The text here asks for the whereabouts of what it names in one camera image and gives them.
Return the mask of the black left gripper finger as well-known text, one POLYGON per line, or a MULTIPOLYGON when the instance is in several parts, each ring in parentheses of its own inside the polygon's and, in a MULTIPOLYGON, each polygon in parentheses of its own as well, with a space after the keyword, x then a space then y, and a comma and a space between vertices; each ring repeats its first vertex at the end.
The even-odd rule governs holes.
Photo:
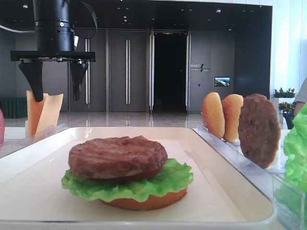
POLYGON ((43 62, 36 59, 24 59, 19 64, 19 69, 26 77, 36 102, 43 100, 42 67, 43 62))
POLYGON ((72 76, 73 99, 74 101, 78 101, 80 99, 83 78, 88 69, 88 62, 71 62, 70 69, 72 76))

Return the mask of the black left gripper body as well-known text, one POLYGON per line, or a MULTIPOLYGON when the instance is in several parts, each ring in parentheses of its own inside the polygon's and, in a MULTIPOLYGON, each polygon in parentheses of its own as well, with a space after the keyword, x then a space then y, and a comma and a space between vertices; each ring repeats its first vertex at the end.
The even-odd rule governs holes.
POLYGON ((69 22, 35 21, 36 51, 11 51, 11 61, 22 59, 45 59, 58 62, 95 62, 95 52, 74 50, 74 34, 69 22))

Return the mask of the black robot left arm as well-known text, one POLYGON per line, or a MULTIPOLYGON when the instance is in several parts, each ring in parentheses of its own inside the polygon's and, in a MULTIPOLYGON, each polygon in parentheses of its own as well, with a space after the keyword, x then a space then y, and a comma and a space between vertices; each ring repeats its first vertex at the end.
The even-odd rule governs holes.
POLYGON ((37 102, 43 100, 43 62, 69 62, 73 98, 77 101, 89 63, 95 61, 95 52, 75 51, 77 31, 70 23, 68 0, 35 0, 33 5, 37 50, 11 51, 11 61, 19 62, 19 69, 27 79, 37 102))

